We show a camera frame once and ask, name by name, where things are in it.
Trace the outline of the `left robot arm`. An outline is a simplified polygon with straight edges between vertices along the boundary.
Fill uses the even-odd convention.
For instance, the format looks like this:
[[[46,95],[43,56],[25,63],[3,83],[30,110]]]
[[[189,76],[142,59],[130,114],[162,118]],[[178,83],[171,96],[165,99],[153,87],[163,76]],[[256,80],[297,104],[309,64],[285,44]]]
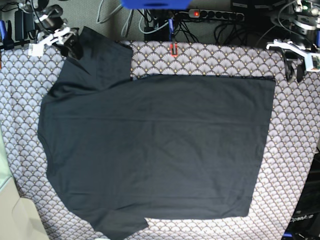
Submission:
[[[277,49],[283,58],[285,78],[301,82],[307,73],[320,72],[320,2],[318,0],[287,0],[270,13],[272,29],[288,36],[275,38],[266,49]]]

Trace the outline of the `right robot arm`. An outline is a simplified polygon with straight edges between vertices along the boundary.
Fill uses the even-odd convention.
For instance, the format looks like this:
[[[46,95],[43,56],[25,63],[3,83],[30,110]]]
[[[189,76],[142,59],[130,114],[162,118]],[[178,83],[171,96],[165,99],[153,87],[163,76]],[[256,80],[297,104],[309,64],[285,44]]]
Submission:
[[[29,44],[29,56],[41,57],[45,47],[54,46],[65,57],[81,59],[83,48],[79,43],[79,29],[68,26],[68,21],[62,18],[62,7],[48,5],[48,0],[19,0],[17,3],[20,10],[32,15],[33,22],[39,28],[36,42]]]

